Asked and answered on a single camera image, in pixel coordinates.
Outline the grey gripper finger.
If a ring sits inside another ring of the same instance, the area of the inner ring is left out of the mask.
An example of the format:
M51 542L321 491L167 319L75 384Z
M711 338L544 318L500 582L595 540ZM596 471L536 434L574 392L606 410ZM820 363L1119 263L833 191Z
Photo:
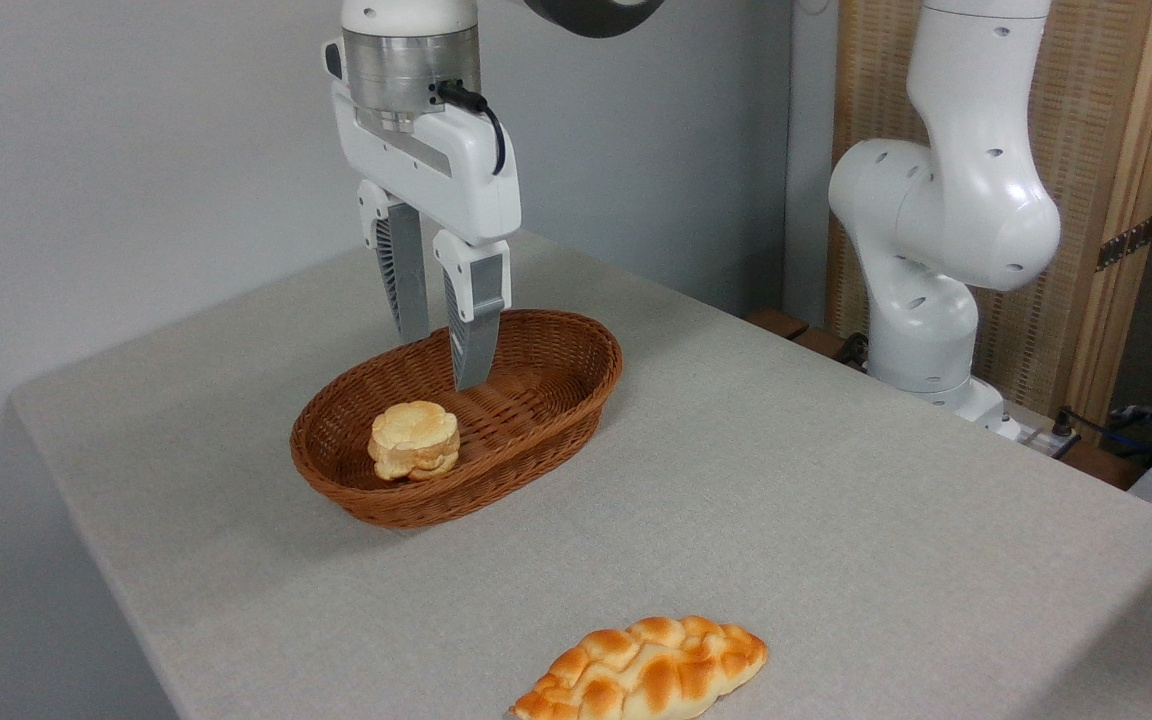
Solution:
M444 268L454 386L463 392L492 370L500 314L511 306L509 247L505 240L472 247L444 229L433 249Z
M430 334L419 211L397 200L369 179L358 183L364 243L376 251L399 341L412 343Z

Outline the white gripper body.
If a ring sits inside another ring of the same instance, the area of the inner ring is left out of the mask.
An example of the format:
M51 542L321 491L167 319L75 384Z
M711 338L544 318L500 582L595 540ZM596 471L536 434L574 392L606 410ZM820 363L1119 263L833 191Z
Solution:
M366 247L378 245L378 225L399 204L419 211L472 247L517 232L521 199L511 152L502 169L494 172L497 141L507 132L456 106L422 115L412 132L389 131L374 114L353 103L343 79L340 41L325 44L324 55L333 77L340 146L362 177L358 205Z

